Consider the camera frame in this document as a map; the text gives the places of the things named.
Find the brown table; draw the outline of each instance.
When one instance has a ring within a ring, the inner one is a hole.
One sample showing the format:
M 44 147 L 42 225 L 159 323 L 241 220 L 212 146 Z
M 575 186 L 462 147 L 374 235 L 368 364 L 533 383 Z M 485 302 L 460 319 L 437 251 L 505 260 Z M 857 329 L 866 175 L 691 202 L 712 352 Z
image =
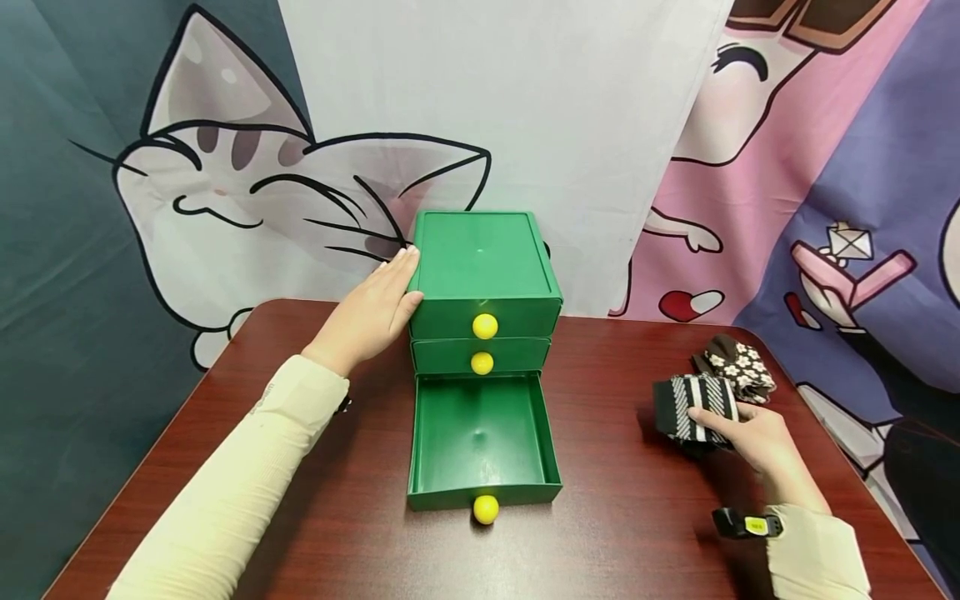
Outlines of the brown table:
M 253 311 L 69 562 L 47 597 L 102 598 L 163 510 L 251 409 L 333 304 Z M 734 327 L 563 318 L 543 389 L 564 489 L 505 507 L 411 513 L 414 378 L 406 340 L 353 374 L 353 407 L 303 461 L 238 598 L 764 598 L 762 540 L 719 540 L 718 506 L 759 506 L 739 457 L 684 458 L 653 430 L 651 382 L 690 372 L 727 332 L 761 350 L 783 413 L 837 516 L 856 529 L 875 600 L 942 598 L 769 351 Z

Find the wrist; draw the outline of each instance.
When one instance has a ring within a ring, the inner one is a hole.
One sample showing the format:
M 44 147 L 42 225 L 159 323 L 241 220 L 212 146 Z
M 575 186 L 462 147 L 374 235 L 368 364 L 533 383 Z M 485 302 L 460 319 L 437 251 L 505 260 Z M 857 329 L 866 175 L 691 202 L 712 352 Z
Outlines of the wrist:
M 308 344 L 307 347 L 300 352 L 300 356 L 317 363 L 321 367 L 329 369 L 344 379 L 349 377 L 350 372 L 353 371 L 353 368 L 356 366 L 356 362 L 351 360 L 343 352 L 331 350 L 322 344 Z
M 763 482 L 769 504 L 790 504 L 814 513 L 832 515 L 827 500 L 803 463 L 765 473 Z

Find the cloth backdrop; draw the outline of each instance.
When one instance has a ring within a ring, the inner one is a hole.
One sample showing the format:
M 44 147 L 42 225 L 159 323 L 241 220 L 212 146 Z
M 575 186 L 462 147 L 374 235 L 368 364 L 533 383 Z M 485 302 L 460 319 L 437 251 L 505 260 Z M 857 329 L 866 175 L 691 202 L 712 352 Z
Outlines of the cloth backdrop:
M 611 311 L 756 333 L 954 596 L 957 24 L 950 0 L 734 2 Z
M 259 303 L 419 209 L 537 213 L 606 315 L 732 0 L 0 6 L 0 595 L 36 598 Z

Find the white backdrop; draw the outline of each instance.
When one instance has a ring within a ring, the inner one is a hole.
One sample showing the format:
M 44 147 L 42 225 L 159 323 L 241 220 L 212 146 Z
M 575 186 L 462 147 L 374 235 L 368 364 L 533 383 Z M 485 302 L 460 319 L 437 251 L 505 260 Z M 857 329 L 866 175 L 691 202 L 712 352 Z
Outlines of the white backdrop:
M 596 317 L 622 294 L 731 3 L 279 1 L 317 139 L 413 132 L 490 151 L 475 209 L 534 210 L 564 312 Z

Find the tan sleeve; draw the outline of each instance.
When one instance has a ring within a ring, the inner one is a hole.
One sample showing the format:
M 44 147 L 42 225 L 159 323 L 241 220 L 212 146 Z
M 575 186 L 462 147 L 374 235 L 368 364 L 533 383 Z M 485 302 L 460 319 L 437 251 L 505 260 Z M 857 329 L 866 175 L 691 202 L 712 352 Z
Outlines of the tan sleeve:
M 783 533 L 767 541 L 774 594 L 780 600 L 870 598 L 867 571 L 850 525 L 789 504 L 767 511 L 783 524 Z
M 347 388 L 302 356 L 288 359 L 133 552 L 108 598 L 229 598 Z

